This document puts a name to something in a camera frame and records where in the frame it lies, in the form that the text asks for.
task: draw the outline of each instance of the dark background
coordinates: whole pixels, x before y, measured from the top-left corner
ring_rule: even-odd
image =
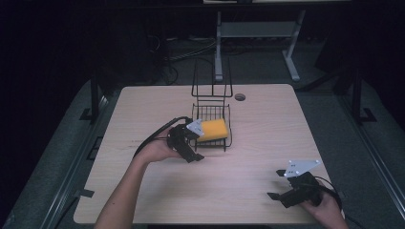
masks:
[[[361,69],[405,129],[401,2],[353,1],[343,11],[309,10],[300,39],[325,39],[330,34],[317,67],[332,72],[350,62]],[[150,12],[151,19],[145,12],[106,10],[103,4],[0,0],[0,225],[75,94],[92,75],[99,77],[106,94],[125,85],[153,84],[157,77],[160,57],[148,51],[145,36],[161,31],[156,14]],[[196,16],[205,13],[211,17]],[[212,28],[201,26],[207,25],[201,20],[215,22],[212,16],[215,13],[169,13],[166,32],[180,38],[190,33],[213,36]]]

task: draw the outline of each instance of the yellow sponge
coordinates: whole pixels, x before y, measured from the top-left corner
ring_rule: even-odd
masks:
[[[227,138],[228,136],[223,118],[202,122],[202,131],[203,135],[197,138],[199,142]]]

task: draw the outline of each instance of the floor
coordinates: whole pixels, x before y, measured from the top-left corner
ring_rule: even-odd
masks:
[[[236,40],[229,43],[228,50],[224,52],[224,69],[231,70],[234,84],[290,84],[295,89],[326,74],[314,67],[323,42],[302,41],[297,44],[293,55],[301,80],[292,81],[281,54],[288,42]],[[171,41],[171,67],[174,69],[164,69],[156,85],[190,85],[196,60],[202,75],[210,75],[212,51],[180,60],[174,58],[206,44],[209,40]],[[308,92],[297,92],[297,97],[330,179],[341,192],[344,211],[364,228],[405,228],[403,210],[398,210],[404,203],[401,190],[405,190],[404,131],[367,83],[363,83],[362,107],[369,108],[377,121],[358,125],[350,114],[351,92],[338,96],[332,91],[336,79]],[[85,185],[93,165],[91,157],[96,156],[96,150],[92,148],[99,145],[104,135],[119,92],[120,89],[117,89],[103,97],[100,116],[95,124],[90,125],[89,120],[80,120],[83,110],[91,106],[90,82],[83,85],[4,228],[92,228],[92,225],[79,225],[73,221],[77,204],[75,196]],[[351,228],[360,228],[353,220],[348,220],[348,224]],[[145,228],[147,225],[134,227]],[[321,228],[319,225],[245,225],[243,228],[270,227]]]

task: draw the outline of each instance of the wire rack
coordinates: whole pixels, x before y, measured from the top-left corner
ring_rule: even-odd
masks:
[[[214,73],[211,75],[211,87],[204,87],[202,90],[201,87],[199,87],[198,60],[196,60],[191,94],[197,98],[197,102],[193,103],[192,117],[194,120],[201,119],[202,121],[223,118],[228,129],[228,137],[204,142],[190,142],[190,145],[194,147],[196,151],[198,147],[223,147],[224,151],[226,151],[226,148],[230,147],[232,144],[230,107],[229,104],[225,103],[228,97],[233,96],[230,71],[228,76],[224,75],[221,82],[216,81],[214,75]]]

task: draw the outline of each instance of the wooden table top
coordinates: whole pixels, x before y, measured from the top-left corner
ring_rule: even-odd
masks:
[[[200,86],[200,90],[210,86]],[[276,170],[292,159],[319,159],[308,123],[289,85],[234,85],[245,101],[227,98],[232,145],[199,148],[201,161],[170,158],[151,164],[142,181],[134,223],[313,223],[301,207],[285,208],[267,192],[290,190]],[[192,116],[191,86],[122,90],[75,211],[77,223],[95,223],[140,143],[163,124]],[[329,179],[323,164],[312,169]]]

